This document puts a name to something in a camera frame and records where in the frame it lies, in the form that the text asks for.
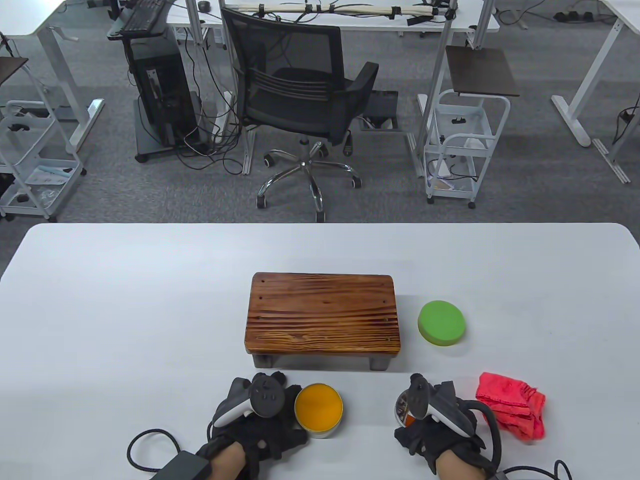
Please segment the person's right hand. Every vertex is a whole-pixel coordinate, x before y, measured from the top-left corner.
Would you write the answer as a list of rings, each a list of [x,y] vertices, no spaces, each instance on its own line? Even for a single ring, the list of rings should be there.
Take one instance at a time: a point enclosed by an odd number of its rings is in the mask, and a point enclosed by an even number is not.
[[[407,406],[414,416],[408,426],[398,427],[394,437],[410,455],[420,455],[433,474],[444,473],[437,461],[451,452],[463,464],[478,471],[480,479],[496,472],[482,451],[485,442],[477,435],[477,418],[466,402],[457,397],[452,381],[436,386],[422,374],[412,374],[407,390]]]

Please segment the person's left hand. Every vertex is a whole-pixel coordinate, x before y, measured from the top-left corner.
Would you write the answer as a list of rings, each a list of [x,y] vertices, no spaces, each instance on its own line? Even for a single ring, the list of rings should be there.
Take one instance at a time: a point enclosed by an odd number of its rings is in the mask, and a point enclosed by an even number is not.
[[[294,412],[302,387],[288,386],[281,371],[254,376],[255,380],[266,378],[274,378],[281,384],[285,395],[282,409],[270,418],[252,413],[224,427],[213,427],[210,440],[196,452],[197,457],[209,461],[211,480],[255,480],[259,477],[261,462],[280,460],[286,451],[308,442],[309,435],[298,427]]]

